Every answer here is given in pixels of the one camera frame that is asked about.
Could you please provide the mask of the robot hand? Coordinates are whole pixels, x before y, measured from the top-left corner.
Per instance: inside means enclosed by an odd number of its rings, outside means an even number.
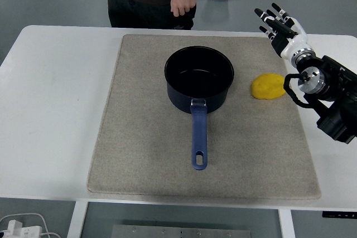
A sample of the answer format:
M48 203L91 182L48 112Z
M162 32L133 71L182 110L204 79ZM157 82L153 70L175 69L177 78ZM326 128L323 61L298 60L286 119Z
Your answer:
M272 3L272 8L263 11L255 8L255 14L262 20L264 26L259 29L271 41L271 45L276 54L285 60L296 57L300 51L310 50L307 44L307 34L298 20L290 16L276 3Z

